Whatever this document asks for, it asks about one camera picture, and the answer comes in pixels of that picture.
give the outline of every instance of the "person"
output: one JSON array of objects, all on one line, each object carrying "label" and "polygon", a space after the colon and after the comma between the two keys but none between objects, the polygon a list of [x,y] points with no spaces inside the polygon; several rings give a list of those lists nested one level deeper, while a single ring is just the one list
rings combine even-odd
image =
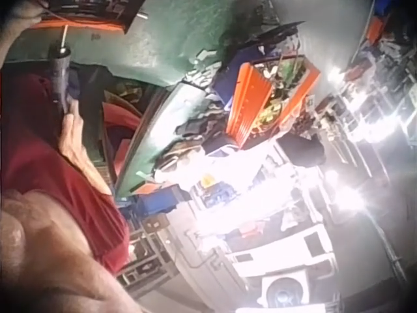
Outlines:
[{"label": "person", "polygon": [[[29,0],[12,9],[1,65],[41,13]],[[141,312],[115,278],[128,227],[82,144],[78,103],[60,118],[48,80],[26,75],[12,86],[1,108],[2,312]]]}]

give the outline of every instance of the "cable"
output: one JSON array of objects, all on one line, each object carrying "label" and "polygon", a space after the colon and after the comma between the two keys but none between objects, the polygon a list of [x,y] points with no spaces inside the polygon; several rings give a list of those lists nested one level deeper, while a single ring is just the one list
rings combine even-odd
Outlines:
[{"label": "cable", "polygon": [[76,24],[80,24],[80,25],[107,25],[109,24],[109,22],[93,22],[93,21],[89,21],[89,22],[81,22],[79,20],[76,19],[72,19],[72,18],[65,18],[64,16],[61,16],[60,14],[54,13],[52,12],[46,5],[44,5],[40,0],[35,0],[38,5],[40,5],[45,12],[47,12],[48,14],[52,15],[53,17],[62,20],[64,22],[68,22],[68,23],[76,23]]}]

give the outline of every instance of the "hand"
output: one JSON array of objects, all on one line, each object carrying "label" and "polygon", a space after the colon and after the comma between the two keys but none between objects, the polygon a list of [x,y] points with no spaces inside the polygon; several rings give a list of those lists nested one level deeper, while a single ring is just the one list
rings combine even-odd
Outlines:
[{"label": "hand", "polygon": [[83,125],[84,120],[79,114],[78,101],[72,100],[69,113],[64,115],[58,147],[61,154],[81,171],[89,160],[82,140]]},{"label": "hand", "polygon": [[6,26],[21,33],[39,23],[44,8],[47,7],[48,3],[43,0],[20,0],[10,12]]}]

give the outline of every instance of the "red shirt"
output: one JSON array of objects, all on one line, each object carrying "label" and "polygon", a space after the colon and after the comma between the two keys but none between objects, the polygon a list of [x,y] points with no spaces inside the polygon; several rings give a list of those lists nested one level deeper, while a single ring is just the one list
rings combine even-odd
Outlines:
[{"label": "red shirt", "polygon": [[80,226],[95,260],[115,274],[128,259],[126,221],[112,197],[99,193],[58,152],[59,118],[49,90],[46,80],[24,76],[14,84],[11,103],[3,103],[2,188],[38,190],[56,199]]}]

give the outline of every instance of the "screwdriver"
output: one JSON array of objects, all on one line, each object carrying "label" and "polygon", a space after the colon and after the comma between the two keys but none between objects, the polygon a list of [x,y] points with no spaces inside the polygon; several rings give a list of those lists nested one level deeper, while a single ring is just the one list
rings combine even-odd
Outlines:
[{"label": "screwdriver", "polygon": [[68,25],[65,25],[61,33],[60,41],[50,46],[49,60],[51,67],[52,99],[58,109],[67,114],[68,103],[68,77],[70,70],[71,50],[65,45]]}]

